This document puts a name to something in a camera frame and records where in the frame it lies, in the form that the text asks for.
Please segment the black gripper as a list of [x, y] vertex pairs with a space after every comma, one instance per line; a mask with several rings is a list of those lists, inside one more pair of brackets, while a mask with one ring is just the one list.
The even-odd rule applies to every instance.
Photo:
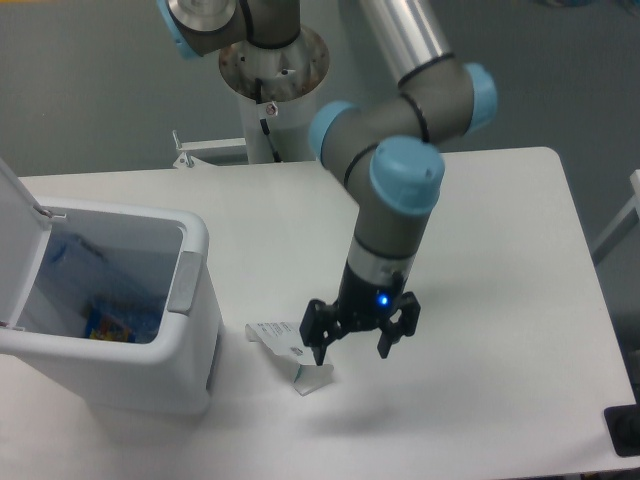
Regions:
[[[391, 283], [370, 282], [345, 264], [335, 304], [312, 299], [305, 310], [299, 333], [310, 348], [317, 366], [324, 364], [328, 346], [345, 335], [381, 330], [377, 350], [386, 359], [402, 337], [415, 334], [420, 303], [413, 292], [403, 293], [406, 283], [400, 272], [391, 274]], [[400, 312], [396, 321], [392, 316]]]

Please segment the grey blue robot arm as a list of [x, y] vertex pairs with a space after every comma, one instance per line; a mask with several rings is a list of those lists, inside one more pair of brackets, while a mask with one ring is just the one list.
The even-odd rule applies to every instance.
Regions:
[[329, 52], [301, 22], [298, 2], [161, 1], [158, 9], [182, 56], [218, 54], [251, 163], [317, 160], [358, 205], [338, 296], [310, 301], [303, 344], [322, 364], [331, 343], [379, 330], [387, 356], [420, 315], [405, 285], [440, 195], [437, 146], [495, 117], [491, 75], [458, 61], [428, 2], [361, 1], [398, 94], [370, 110], [317, 107]]

